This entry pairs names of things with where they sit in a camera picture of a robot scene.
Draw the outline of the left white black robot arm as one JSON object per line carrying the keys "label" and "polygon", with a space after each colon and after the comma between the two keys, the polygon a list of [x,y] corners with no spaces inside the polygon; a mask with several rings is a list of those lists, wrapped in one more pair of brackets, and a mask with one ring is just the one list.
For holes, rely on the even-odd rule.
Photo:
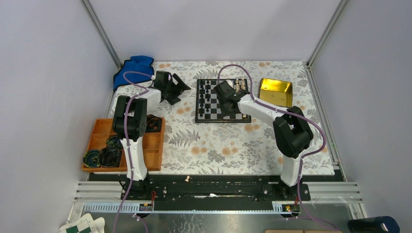
{"label": "left white black robot arm", "polygon": [[166,100],[170,105],[190,87],[177,74],[157,71],[150,76],[152,85],[132,97],[119,96],[113,115],[112,129],[120,140],[126,157],[127,174],[123,198],[143,200],[151,195],[148,169],[144,162],[143,136],[147,127],[147,107]]}

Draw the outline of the black white chess board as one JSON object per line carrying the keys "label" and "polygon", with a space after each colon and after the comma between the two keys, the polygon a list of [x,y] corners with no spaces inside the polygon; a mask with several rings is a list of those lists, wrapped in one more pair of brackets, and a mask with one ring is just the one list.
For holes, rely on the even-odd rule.
{"label": "black white chess board", "polygon": [[217,79],[198,79],[196,82],[195,123],[251,123],[250,120],[218,120],[217,95],[213,88]]}

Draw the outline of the gold tin box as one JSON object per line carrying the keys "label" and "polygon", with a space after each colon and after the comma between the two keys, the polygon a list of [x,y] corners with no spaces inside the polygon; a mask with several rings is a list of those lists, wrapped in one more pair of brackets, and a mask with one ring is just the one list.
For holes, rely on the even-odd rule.
{"label": "gold tin box", "polygon": [[292,107],[292,82],[263,78],[260,81],[259,98],[281,107]]}

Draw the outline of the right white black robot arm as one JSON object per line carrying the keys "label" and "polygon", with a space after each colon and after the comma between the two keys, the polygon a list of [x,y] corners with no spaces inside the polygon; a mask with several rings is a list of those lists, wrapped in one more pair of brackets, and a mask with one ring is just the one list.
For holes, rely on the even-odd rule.
{"label": "right white black robot arm", "polygon": [[313,132],[300,108],[276,107],[250,91],[236,89],[231,80],[218,82],[214,91],[224,116],[242,113],[272,126],[277,148],[283,155],[280,181],[273,194],[285,200],[300,200],[302,152],[309,148],[313,139]]}

